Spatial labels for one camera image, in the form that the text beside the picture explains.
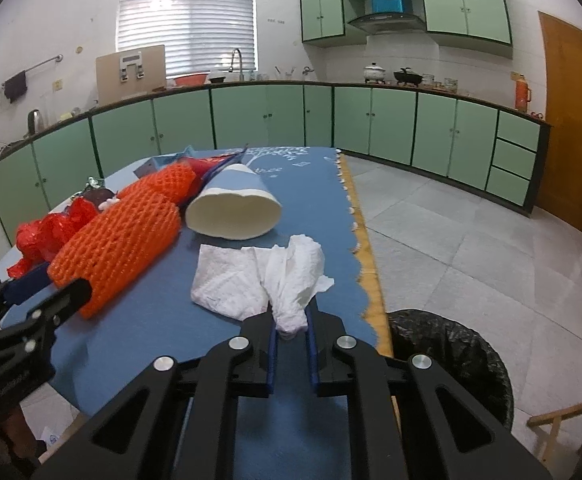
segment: blue and white paper cup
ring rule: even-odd
[[[215,175],[186,208],[193,231],[227,240],[248,240],[270,231],[282,206],[262,179],[244,164],[231,164]]]

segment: metal bolt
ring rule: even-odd
[[[244,350],[248,346],[248,339],[239,335],[229,341],[229,346],[234,350]]]
[[[424,354],[414,355],[413,359],[411,359],[411,362],[415,368],[419,368],[420,370],[426,370],[427,368],[431,367],[431,364],[433,364],[431,358]]]
[[[351,335],[341,335],[340,337],[338,337],[338,340],[335,341],[335,343],[340,348],[344,348],[346,350],[349,350],[353,348],[355,345],[357,345],[356,338],[354,338]]]
[[[153,368],[155,368],[159,372],[165,372],[167,370],[171,370],[174,364],[175,361],[171,357],[162,356],[158,357],[157,359],[155,359],[155,361],[153,361]]]

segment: faucet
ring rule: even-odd
[[[233,60],[235,58],[235,53],[238,53],[240,56],[240,81],[244,81],[244,71],[242,70],[242,53],[238,48],[234,48],[233,52],[231,52],[231,66],[229,66],[229,72],[233,72]]]

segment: black trash bag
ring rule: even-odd
[[[398,310],[388,316],[396,359],[430,356],[511,431],[511,381],[502,359],[480,334],[424,310]]]

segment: window blinds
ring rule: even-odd
[[[255,66],[254,0],[119,0],[119,51],[164,44],[167,76]],[[236,54],[234,67],[238,67]]]

